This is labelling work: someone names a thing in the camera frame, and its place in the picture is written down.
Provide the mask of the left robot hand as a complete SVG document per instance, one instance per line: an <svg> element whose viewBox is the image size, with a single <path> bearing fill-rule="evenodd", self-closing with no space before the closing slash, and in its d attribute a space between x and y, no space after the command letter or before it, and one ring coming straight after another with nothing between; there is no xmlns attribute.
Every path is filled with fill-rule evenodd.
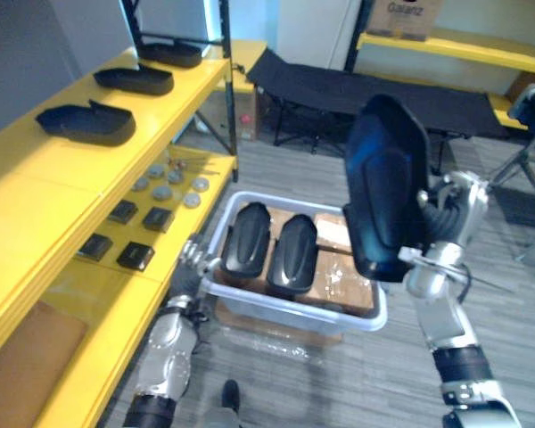
<svg viewBox="0 0 535 428"><path fill-rule="evenodd" d="M218 264L219 258L208 253L208 244L202 234L191 234L177 257L169 279L167 299L187 296L194 300L202 279Z"/></svg>

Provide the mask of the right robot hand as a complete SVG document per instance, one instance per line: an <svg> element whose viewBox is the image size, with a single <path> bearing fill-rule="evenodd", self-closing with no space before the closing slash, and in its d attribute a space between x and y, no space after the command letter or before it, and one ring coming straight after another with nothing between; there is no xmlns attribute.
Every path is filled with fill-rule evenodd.
<svg viewBox="0 0 535 428"><path fill-rule="evenodd" d="M489 205L489 181L472 171L452 171L417 195L424 217L422 250L403 246L398 259L408 265L458 271Z"/></svg>

